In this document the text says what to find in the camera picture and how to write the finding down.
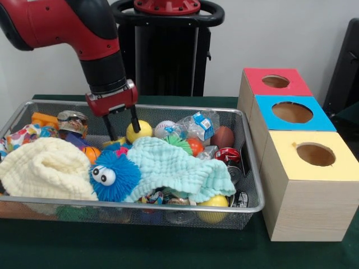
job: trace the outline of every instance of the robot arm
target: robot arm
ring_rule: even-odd
[[[0,27],[19,50],[67,43],[75,50],[91,93],[93,113],[104,117],[111,140],[116,134],[109,113],[130,108],[140,130],[137,90],[126,80],[116,23],[107,0],[0,0]]]

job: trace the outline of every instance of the wooden box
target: wooden box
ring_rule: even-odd
[[[249,125],[259,168],[268,130],[335,132],[333,124],[312,96],[256,95]]]
[[[312,96],[296,69],[245,68],[242,73],[237,109],[249,121],[255,95]]]
[[[336,132],[269,131],[260,169],[272,241],[341,241],[359,204],[359,164]]]

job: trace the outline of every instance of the cream knitted blanket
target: cream knitted blanket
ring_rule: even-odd
[[[73,144],[39,138],[6,156],[0,180],[11,196],[97,201],[89,168],[89,159]]]

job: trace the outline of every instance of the red soda can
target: red soda can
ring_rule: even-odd
[[[235,161],[236,163],[241,161],[241,154],[238,150],[231,147],[224,147],[217,151],[214,155],[217,160],[228,162],[229,160]]]

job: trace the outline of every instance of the blue fuzzy toy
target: blue fuzzy toy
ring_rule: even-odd
[[[116,151],[116,150],[119,150],[121,147],[125,147],[125,148],[130,150],[132,148],[132,145],[129,145],[127,143],[124,143],[123,145],[121,145],[119,142],[117,142],[117,143],[113,143],[113,144],[108,145],[103,150]]]
[[[91,167],[90,183],[100,201],[122,202],[138,185],[139,167],[125,154],[105,150]]]

